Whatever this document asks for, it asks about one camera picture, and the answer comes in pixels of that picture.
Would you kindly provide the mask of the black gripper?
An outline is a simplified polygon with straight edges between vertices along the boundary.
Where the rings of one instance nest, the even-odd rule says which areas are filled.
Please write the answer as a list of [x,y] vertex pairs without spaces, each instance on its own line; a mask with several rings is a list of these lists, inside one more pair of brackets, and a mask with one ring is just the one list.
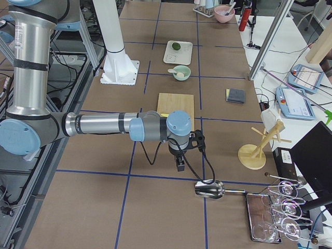
[[191,131],[186,136],[178,136],[173,133],[168,137],[169,151],[175,156],[176,168],[178,172],[184,171],[184,154],[188,150],[198,149],[205,154],[205,136],[201,130]]

